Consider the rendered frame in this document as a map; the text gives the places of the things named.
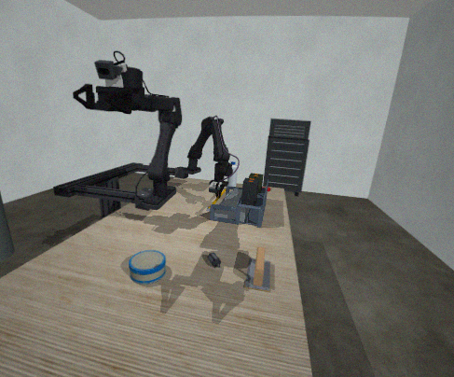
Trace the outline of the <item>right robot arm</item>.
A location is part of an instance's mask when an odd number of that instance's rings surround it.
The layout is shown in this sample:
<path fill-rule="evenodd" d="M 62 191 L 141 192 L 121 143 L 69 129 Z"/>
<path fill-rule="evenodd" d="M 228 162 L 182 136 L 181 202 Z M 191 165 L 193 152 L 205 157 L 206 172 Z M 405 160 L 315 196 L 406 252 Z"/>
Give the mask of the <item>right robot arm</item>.
<path fill-rule="evenodd" d="M 132 111 L 156 112 L 156 110 L 167 110 L 158 112 L 158 121 L 160 122 L 158 144 L 147 172 L 148 178 L 153 180 L 154 191 L 144 199 L 144 203 L 159 205 L 175 190 L 174 186 L 167 185 L 170 180 L 168 156 L 173 134 L 182 123 L 180 98 L 144 94 L 143 72 L 140 73 L 140 69 L 126 65 L 127 71 L 122 72 L 121 66 L 114 65 L 113 61 L 104 60 L 96 61 L 94 64 L 98 77 L 101 79 L 114 80 L 117 76 L 122 76 L 123 87 L 133 90 Z"/>

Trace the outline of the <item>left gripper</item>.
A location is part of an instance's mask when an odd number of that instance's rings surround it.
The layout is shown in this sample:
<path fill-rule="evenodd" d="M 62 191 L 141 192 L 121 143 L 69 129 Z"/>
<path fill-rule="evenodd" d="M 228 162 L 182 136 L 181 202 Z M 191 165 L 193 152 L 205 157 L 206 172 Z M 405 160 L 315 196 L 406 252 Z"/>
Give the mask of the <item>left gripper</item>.
<path fill-rule="evenodd" d="M 227 182 L 227 181 L 224 181 L 224 180 L 221 181 L 221 182 L 219 182 L 219 185 L 216 185 L 216 183 L 218 183 L 218 181 L 224 179 L 224 177 L 225 177 L 224 175 L 221 175 L 221 174 L 217 175 L 216 173 L 214 173 L 214 180 L 212 180 L 212 181 L 209 182 L 209 185 L 210 185 L 210 188 L 211 188 L 211 189 L 218 189 L 218 188 L 221 187 L 220 190 L 218 190 L 218 191 L 215 193 L 216 198 L 217 198 L 217 197 L 220 198 L 221 192 L 222 192 L 223 188 L 226 187 L 226 186 L 228 185 L 228 182 Z"/>

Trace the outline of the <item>white bottle with blue cap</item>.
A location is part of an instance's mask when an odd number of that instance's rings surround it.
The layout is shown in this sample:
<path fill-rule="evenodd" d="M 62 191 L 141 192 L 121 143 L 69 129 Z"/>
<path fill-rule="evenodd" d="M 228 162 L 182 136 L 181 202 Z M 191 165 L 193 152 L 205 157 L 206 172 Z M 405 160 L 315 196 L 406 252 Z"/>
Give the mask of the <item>white bottle with blue cap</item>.
<path fill-rule="evenodd" d="M 232 162 L 231 162 L 233 173 L 234 173 L 234 171 L 236 170 L 236 168 L 238 167 L 235 163 L 236 163 L 235 161 L 232 161 Z M 237 170 L 237 171 L 238 171 L 238 170 Z M 228 186 L 230 186 L 230 187 L 236 187 L 236 185 L 237 185 L 237 184 L 236 184 L 236 183 L 237 183 L 237 171 L 235 172 L 234 175 L 232 175 L 231 177 L 229 177 L 229 178 L 227 179 Z"/>

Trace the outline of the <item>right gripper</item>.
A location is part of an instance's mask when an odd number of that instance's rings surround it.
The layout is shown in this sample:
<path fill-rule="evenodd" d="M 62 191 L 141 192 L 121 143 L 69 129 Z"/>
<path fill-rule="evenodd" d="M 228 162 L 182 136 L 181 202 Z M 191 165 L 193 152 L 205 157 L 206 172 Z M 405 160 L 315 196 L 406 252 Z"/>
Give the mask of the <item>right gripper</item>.
<path fill-rule="evenodd" d="M 83 92 L 86 92 L 87 94 L 86 101 L 78 97 L 78 94 Z M 96 93 L 98 93 L 98 101 L 95 103 L 92 84 L 85 84 L 79 90 L 74 91 L 73 96 L 74 99 L 79 101 L 87 109 L 111 112 L 117 111 L 123 112 L 124 114 L 131 114 L 131 108 L 133 106 L 133 90 L 130 88 L 123 88 L 121 75 L 117 76 L 114 80 L 106 79 L 105 87 L 96 86 Z"/>

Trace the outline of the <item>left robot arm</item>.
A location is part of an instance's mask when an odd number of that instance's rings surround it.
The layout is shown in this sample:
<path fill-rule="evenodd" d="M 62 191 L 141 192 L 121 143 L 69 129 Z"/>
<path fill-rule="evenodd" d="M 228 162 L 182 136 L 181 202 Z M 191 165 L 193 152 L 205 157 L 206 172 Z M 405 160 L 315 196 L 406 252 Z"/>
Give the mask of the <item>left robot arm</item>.
<path fill-rule="evenodd" d="M 220 120 L 220 121 L 219 121 Z M 211 123 L 210 123 L 211 122 Z M 232 164 L 228 162 L 230 155 L 228 148 L 224 142 L 221 125 L 224 123 L 223 119 L 214 119 L 213 117 L 208 117 L 204 119 L 201 123 L 201 132 L 196 143 L 190 148 L 187 157 L 189 158 L 187 168 L 184 168 L 185 171 L 194 172 L 200 169 L 197 167 L 198 160 L 202 156 L 202 149 L 210 137 L 213 136 L 213 161 L 218 163 L 214 166 L 214 172 L 219 175 L 230 176 L 233 173 Z M 219 126 L 218 126 L 219 124 Z M 220 129 L 220 130 L 219 130 Z M 223 145 L 222 146 L 222 141 Z M 224 148 L 226 150 L 224 150 Z M 198 160 L 197 160 L 198 159 Z"/>

